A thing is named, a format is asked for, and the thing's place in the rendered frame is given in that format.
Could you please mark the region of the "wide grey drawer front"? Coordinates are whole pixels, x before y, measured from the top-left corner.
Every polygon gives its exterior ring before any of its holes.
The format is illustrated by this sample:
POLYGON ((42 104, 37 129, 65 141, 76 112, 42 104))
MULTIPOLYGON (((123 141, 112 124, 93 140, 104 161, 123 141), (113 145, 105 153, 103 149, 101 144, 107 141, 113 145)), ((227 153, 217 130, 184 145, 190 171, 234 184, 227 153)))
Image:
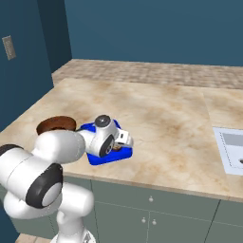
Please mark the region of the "wide grey drawer front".
POLYGON ((93 180, 95 200, 136 209, 211 221, 219 200, 93 180))

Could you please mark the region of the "brown bowl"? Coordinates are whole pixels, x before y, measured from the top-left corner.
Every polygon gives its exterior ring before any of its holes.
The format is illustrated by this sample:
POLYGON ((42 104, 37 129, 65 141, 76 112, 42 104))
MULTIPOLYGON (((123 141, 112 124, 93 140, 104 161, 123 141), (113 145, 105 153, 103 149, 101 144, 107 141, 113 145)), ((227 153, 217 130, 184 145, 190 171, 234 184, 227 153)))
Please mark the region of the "brown bowl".
POLYGON ((68 117, 68 116, 55 116, 55 117, 48 118, 48 119, 46 119, 46 120, 44 120, 44 121, 41 121, 41 122, 38 124, 38 126, 36 127, 36 132, 37 132, 37 134, 38 134, 38 135, 41 135, 42 133, 47 132, 47 131, 45 130, 45 125, 46 125, 46 123, 49 122, 49 121, 55 121, 55 120, 70 120, 70 121, 75 122, 75 126, 77 126, 76 121, 75 121, 74 119, 68 117))

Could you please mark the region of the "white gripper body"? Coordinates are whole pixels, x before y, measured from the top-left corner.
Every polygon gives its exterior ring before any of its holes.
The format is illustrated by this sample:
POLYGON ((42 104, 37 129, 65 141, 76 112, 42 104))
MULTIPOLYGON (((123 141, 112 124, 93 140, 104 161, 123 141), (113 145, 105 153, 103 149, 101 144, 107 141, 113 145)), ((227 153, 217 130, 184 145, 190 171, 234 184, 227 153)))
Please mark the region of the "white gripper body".
POLYGON ((134 140, 127 131, 122 132, 122 143, 124 147, 131 148, 134 145, 134 140))

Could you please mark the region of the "blue tray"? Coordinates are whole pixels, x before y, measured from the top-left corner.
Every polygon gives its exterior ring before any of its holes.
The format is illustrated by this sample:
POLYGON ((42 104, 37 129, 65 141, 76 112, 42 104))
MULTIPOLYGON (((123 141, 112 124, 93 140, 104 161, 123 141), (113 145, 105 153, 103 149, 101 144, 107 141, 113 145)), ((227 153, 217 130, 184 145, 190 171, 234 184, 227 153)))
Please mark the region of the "blue tray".
MULTIPOLYGON (((86 130, 89 132, 96 132, 95 123, 84 123, 80 126, 79 131, 86 130)), ((112 149, 111 152, 103 158, 96 157, 92 154, 86 154, 91 165, 101 165, 117 160, 129 159, 133 155, 133 149, 129 147, 121 147, 117 150, 112 149)))

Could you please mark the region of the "grey cupboard door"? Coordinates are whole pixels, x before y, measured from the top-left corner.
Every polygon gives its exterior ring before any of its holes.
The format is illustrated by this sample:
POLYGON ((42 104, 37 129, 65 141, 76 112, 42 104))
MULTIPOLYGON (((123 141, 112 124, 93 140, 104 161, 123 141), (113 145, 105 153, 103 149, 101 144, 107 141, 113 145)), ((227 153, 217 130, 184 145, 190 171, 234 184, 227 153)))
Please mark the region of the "grey cupboard door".
POLYGON ((42 238, 52 239, 56 233, 49 216, 34 219, 12 219, 16 231, 42 238))
POLYGON ((204 243, 210 226, 208 220, 150 213, 148 243, 204 243))
POLYGON ((95 212, 100 243, 147 242, 147 211, 96 202, 95 212))
POLYGON ((243 243, 243 227, 214 222, 205 243, 243 243))

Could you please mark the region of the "brown donut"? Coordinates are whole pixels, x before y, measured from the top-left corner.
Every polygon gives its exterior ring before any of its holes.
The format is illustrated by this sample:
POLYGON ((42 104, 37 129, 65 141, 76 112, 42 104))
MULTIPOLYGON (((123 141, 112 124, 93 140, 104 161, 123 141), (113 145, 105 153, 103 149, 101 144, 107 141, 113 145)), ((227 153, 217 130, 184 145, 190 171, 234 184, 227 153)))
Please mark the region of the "brown donut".
POLYGON ((55 120, 49 121, 45 125, 45 130, 71 130, 73 131, 76 128, 75 122, 70 120, 55 120))

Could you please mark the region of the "narrow grey drawer front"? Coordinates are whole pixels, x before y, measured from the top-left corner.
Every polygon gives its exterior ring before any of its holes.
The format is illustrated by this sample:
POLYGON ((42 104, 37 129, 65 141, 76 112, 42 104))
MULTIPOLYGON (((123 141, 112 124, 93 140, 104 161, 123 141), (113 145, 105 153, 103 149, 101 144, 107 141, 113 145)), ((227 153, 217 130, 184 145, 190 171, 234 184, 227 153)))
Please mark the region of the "narrow grey drawer front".
POLYGON ((63 186, 63 200, 78 205, 91 203, 94 200, 89 179, 65 176, 63 186))
POLYGON ((243 203, 221 200, 215 221, 243 227, 243 203))

